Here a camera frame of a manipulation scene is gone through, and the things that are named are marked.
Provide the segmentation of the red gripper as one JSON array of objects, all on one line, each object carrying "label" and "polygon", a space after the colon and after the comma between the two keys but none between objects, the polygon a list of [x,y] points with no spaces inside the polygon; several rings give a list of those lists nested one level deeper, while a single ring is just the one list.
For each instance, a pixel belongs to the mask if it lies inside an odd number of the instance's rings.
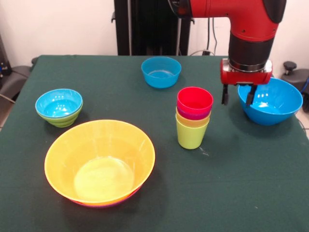
[{"label": "red gripper", "polygon": [[247,95],[246,105],[252,105],[257,85],[267,84],[272,76],[272,71],[271,60],[268,60],[265,67],[259,72],[240,72],[229,65],[227,58],[223,58],[220,62],[221,83],[223,84],[222,104],[228,104],[228,85],[248,84],[251,85],[251,89]]}]

